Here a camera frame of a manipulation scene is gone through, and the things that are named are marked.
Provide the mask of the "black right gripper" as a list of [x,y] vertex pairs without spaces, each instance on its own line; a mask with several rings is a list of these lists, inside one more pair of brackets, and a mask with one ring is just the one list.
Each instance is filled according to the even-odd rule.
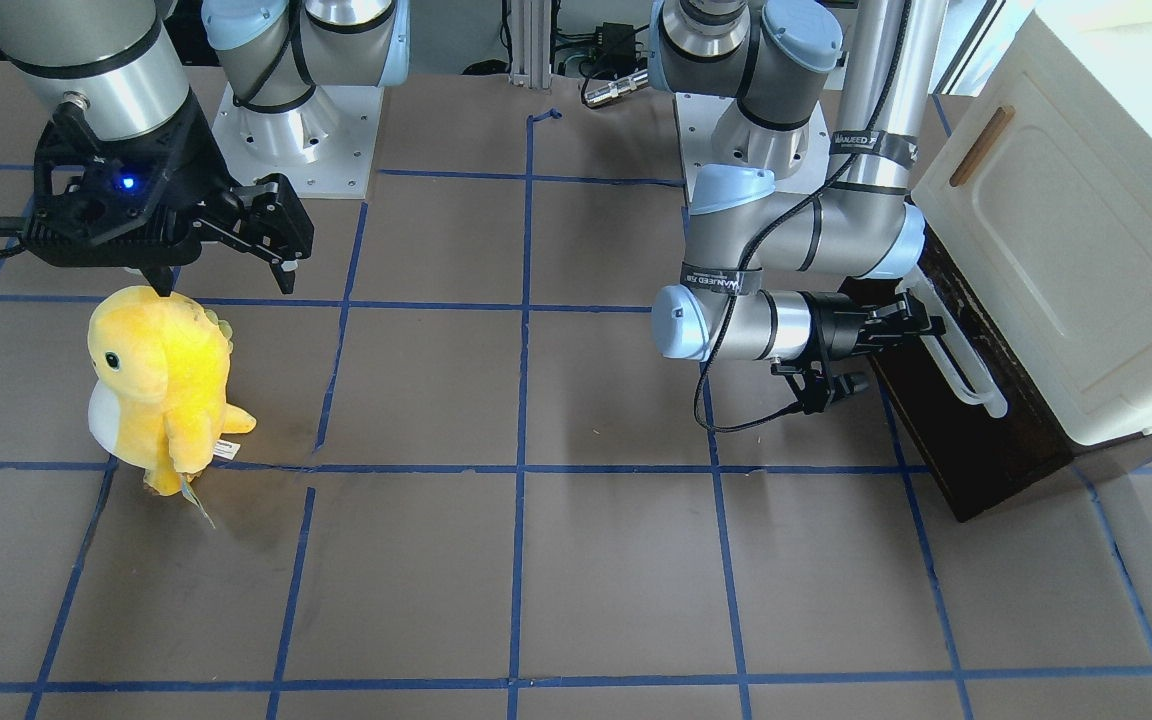
[[195,94],[128,141],[97,138],[76,103],[52,111],[35,150],[26,250],[54,266],[131,266],[168,300],[200,240],[256,256],[291,295],[314,223],[287,176],[236,185]]

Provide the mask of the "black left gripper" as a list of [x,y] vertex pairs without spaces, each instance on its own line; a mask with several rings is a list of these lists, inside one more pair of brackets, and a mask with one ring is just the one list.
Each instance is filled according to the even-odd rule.
[[897,295],[884,306],[863,306],[846,293],[809,291],[808,306],[813,323],[808,356],[818,361],[823,373],[832,373],[832,361],[873,355],[910,338],[942,338],[946,333],[942,316],[929,314],[927,306],[914,295]]

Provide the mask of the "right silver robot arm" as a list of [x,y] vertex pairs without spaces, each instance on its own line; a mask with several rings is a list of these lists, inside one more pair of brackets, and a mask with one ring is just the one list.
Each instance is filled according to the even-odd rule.
[[60,268],[132,270],[169,295],[177,266],[223,243],[291,293],[314,249],[302,195],[358,196],[357,127],[329,88],[392,88],[410,70],[407,1],[205,1],[227,73],[210,123],[151,1],[0,1],[0,47],[50,109],[35,200],[0,220]]

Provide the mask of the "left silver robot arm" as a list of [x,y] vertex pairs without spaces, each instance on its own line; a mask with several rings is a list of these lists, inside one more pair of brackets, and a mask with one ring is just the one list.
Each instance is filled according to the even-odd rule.
[[922,255],[905,200],[948,5],[864,1],[850,33],[818,1],[658,1],[650,86],[727,97],[687,199],[679,281],[652,333],[681,361],[829,359],[882,344],[836,297],[767,272],[896,281]]

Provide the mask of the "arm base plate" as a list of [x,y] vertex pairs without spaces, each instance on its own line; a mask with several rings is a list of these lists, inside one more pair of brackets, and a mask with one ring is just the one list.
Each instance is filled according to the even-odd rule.
[[770,169],[776,190],[809,194],[823,184],[829,168],[829,124],[814,103],[808,122],[780,132],[756,126],[732,97],[675,94],[687,209],[696,209],[695,185],[704,165],[722,164]]
[[262,114],[234,106],[225,88],[212,135],[242,184],[280,173],[301,199],[365,199],[384,94],[320,86],[300,108]]

